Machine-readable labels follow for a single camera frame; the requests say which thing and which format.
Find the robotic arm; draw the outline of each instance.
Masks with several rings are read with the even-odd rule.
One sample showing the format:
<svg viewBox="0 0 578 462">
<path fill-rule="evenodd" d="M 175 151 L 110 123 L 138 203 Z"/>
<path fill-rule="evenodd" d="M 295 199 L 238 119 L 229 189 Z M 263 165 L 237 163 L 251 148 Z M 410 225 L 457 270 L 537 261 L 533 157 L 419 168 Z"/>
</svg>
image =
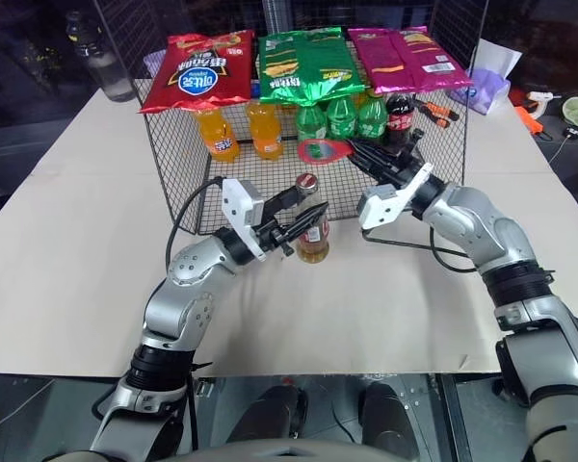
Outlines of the robotic arm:
<svg viewBox="0 0 578 462">
<path fill-rule="evenodd" d="M 292 187 L 264 202 L 249 182 L 223 180 L 223 211 L 233 229 L 223 227 L 172 259 L 167 278 L 147 302 L 141 344 L 113 394 L 93 451 L 143 462 L 177 449 L 193 357 L 220 296 L 255 258 L 263 261 L 279 246 L 286 255 L 293 253 L 288 243 L 328 207 L 311 207 L 291 225 L 280 226 L 275 214 L 302 200 Z"/>
<path fill-rule="evenodd" d="M 416 142 L 394 156 L 368 141 L 350 141 L 351 162 L 379 182 L 360 200 L 360 223 L 370 229 L 409 209 L 467 253 L 501 330 L 510 332 L 496 352 L 507 388 L 531 406 L 535 460 L 578 460 L 578 322 L 550 291 L 552 276 L 522 228 L 483 192 L 433 176 L 431 165 L 411 155 Z"/>
</svg>

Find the metal floor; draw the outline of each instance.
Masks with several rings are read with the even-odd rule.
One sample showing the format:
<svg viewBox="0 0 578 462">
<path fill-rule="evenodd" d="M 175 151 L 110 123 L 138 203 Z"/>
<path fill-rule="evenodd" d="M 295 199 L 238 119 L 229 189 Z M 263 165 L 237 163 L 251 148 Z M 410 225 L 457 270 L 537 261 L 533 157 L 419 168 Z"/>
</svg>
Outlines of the metal floor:
<svg viewBox="0 0 578 462">
<path fill-rule="evenodd" d="M 222 445 L 248 406 L 268 388 L 281 383 L 282 378 L 286 377 L 216 379 L 210 397 L 198 399 L 200 446 Z M 446 455 L 447 435 L 443 421 L 436 415 L 436 393 L 429 388 L 427 375 L 305 375 L 292 378 L 308 394 L 304 438 L 349 441 L 333 420 L 333 403 L 339 420 L 359 442 L 359 393 L 372 380 L 381 380 L 389 384 L 406 405 L 420 460 L 450 460 Z M 56 379 L 49 383 L 43 378 L 0 375 L 0 421 L 35 396 L 0 424 L 0 462 L 40 462 L 57 453 L 87 449 L 98 428 L 90 407 L 107 388 L 109 385 L 90 381 Z M 493 396 L 488 380 L 459 384 L 458 390 L 473 460 L 520 460 L 524 450 L 524 411 Z M 188 452 L 189 447 L 189 431 L 185 429 L 179 452 Z"/>
</svg>

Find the brown glass bottle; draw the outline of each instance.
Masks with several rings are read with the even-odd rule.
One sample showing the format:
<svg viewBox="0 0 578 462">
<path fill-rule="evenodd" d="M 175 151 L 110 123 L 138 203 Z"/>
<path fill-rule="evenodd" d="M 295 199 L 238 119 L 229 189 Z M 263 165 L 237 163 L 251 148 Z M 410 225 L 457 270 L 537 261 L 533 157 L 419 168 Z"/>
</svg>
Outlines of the brown glass bottle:
<svg viewBox="0 0 578 462">
<path fill-rule="evenodd" d="M 296 179 L 296 187 L 306 196 L 306 199 L 298 206 L 298 214 L 323 202 L 319 193 L 319 181 L 312 173 L 301 174 Z M 328 219 L 323 215 L 315 226 L 298 239 L 298 256 L 306 263 L 323 261 L 329 252 L 328 234 Z"/>
</svg>

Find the bag of chips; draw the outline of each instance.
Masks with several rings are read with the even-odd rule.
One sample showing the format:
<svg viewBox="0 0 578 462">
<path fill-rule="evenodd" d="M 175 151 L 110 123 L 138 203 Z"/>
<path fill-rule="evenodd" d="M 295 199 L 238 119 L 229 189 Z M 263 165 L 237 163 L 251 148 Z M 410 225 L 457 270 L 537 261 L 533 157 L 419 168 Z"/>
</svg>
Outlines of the bag of chips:
<svg viewBox="0 0 578 462">
<path fill-rule="evenodd" d="M 253 31 L 168 37 L 167 53 L 141 113 L 217 109 L 250 100 Z"/>
<path fill-rule="evenodd" d="M 261 101 L 313 106 L 364 90 L 339 27 L 259 39 Z"/>
<path fill-rule="evenodd" d="M 425 26 L 402 31 L 350 29 L 349 35 L 376 93 L 471 85 L 464 70 L 428 35 Z"/>
</svg>

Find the orange soda bottle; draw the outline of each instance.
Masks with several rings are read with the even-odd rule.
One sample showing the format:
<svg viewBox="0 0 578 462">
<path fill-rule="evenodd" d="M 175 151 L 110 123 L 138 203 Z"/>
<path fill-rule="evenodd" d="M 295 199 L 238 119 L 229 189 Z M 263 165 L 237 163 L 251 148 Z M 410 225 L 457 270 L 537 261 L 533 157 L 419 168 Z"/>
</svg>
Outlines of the orange soda bottle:
<svg viewBox="0 0 578 462">
<path fill-rule="evenodd" d="M 280 122 L 276 117 L 274 104 L 251 101 L 247 107 L 250 120 L 250 134 L 254 150 L 261 159 L 275 161 L 282 155 Z"/>
<path fill-rule="evenodd" d="M 233 135 L 231 125 L 223 118 L 220 109 L 194 111 L 199 131 L 212 159 L 233 162 L 240 155 L 240 146 Z"/>
</svg>

